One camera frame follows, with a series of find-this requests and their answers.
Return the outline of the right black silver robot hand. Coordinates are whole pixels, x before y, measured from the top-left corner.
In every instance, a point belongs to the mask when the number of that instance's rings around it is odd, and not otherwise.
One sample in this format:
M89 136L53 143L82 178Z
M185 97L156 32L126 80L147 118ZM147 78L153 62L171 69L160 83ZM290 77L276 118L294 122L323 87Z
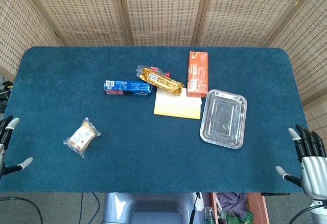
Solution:
M301 177L287 173L281 166L276 166L278 174L302 188L312 200L326 200L326 149L322 138L314 131L295 125L296 129L289 128L288 132L294 142Z

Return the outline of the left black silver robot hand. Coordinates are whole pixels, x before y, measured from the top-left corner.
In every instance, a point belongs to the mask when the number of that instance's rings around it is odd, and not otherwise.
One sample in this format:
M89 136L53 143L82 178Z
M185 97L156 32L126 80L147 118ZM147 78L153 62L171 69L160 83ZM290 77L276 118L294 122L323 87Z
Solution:
M8 116L1 120L1 177L13 172L22 171L27 168L33 161L33 158L29 157L20 164L5 166L5 157L9 147L9 142L12 137L12 132L14 131L19 121L19 118L13 118L13 116Z

